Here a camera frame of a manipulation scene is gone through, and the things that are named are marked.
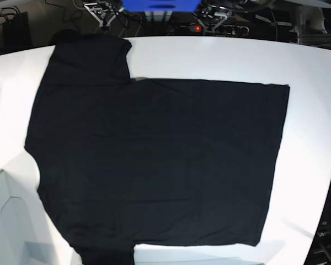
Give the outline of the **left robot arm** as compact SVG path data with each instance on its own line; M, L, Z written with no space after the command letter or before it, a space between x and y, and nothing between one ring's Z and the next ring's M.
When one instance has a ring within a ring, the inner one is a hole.
M216 35L226 31L225 22L232 16L232 11L216 4L201 2L193 16L201 25L203 36Z

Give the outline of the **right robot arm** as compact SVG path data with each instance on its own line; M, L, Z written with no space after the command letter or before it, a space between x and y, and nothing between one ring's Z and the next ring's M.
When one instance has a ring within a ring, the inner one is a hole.
M113 20L124 10L122 1L83 1L83 6L98 21L101 30L108 30Z

